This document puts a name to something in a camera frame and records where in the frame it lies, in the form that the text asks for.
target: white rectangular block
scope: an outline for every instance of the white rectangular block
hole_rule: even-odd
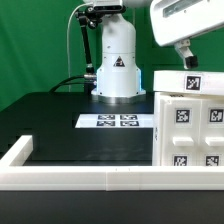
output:
[[[194,140],[190,137],[173,137],[175,146],[194,146]]]
[[[33,138],[23,135],[0,160],[0,167],[22,166],[33,151]]]
[[[224,190],[224,167],[12,166],[17,160],[15,146],[22,146],[19,147],[19,152],[26,154],[27,147],[32,146],[32,138],[29,137],[19,139],[4,156],[7,162],[7,157],[10,158],[10,163],[1,166],[0,190]],[[219,160],[212,156],[207,162],[210,166],[217,166]]]
[[[224,165],[224,97],[157,92],[154,116],[154,165]]]
[[[224,96],[224,73],[155,71],[154,91]]]

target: cable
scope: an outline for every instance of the cable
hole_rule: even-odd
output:
[[[60,83],[58,83],[56,86],[54,86],[53,88],[51,88],[51,90],[49,92],[55,92],[55,90],[57,88],[59,88],[62,84],[65,84],[66,82],[69,82],[71,80],[74,80],[74,79],[82,79],[84,78],[84,75],[80,75],[80,76],[72,76],[72,77],[69,77],[63,81],[61,81]]]
[[[55,86],[54,88],[52,88],[51,90],[50,90],[50,92],[55,92],[58,88],[60,88],[61,86],[68,86],[68,85],[79,85],[79,84],[82,84],[82,85],[84,85],[84,84],[94,84],[95,85],[95,82],[93,81],[93,82],[69,82],[69,83],[62,83],[62,84],[58,84],[57,86]]]
[[[80,9],[81,7],[84,7],[84,6],[88,6],[88,5],[93,5],[93,3],[90,2],[90,3],[79,5],[78,7],[76,7],[73,10],[72,14],[69,17],[68,27],[67,27],[67,58],[68,58],[68,77],[69,78],[71,78],[70,28],[71,28],[72,18],[74,16],[74,14],[78,11],[78,9]]]

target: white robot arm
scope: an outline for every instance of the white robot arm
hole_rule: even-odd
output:
[[[121,13],[126,7],[146,7],[152,0],[84,0],[87,13],[102,20],[102,65],[97,70],[93,98],[107,103],[130,103],[145,97],[141,70],[135,62],[136,31]]]
[[[224,26],[223,0],[154,0],[150,8],[153,32],[160,46],[174,45],[185,68],[197,66],[189,38]]]

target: black cable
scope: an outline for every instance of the black cable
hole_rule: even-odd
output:
[[[50,92],[55,92],[58,88],[60,88],[61,86],[68,86],[68,85],[80,85],[80,84],[82,84],[82,85],[85,85],[85,84],[94,84],[94,82],[91,82],[91,81],[89,81],[89,82],[69,82],[69,83],[62,83],[62,84],[58,84],[57,85],[57,88],[56,88],[56,86],[54,87],[54,91],[50,91]]]
[[[55,90],[56,90],[57,88],[59,88],[62,84],[67,83],[67,82],[69,82],[69,81],[72,81],[72,80],[74,80],[74,79],[82,79],[82,78],[84,78],[84,75],[72,76],[72,77],[70,77],[70,78],[67,78],[67,79],[61,81],[60,83],[58,83],[58,84],[57,84],[56,86],[54,86],[53,88],[51,88],[49,92],[53,93],[53,92],[55,92]]]
[[[87,73],[94,73],[94,67],[92,65],[91,53],[90,53],[90,46],[89,46],[89,38],[87,32],[87,18],[84,12],[80,12],[77,14],[77,19],[79,21],[81,31],[82,31],[82,39],[83,39],[83,46],[86,58],[86,72]]]

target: warning label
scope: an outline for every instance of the warning label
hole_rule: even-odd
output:
[[[123,62],[123,60],[122,60],[121,57],[119,57],[119,58],[117,59],[117,61],[116,61],[115,64],[114,64],[114,67],[125,67],[124,62]]]

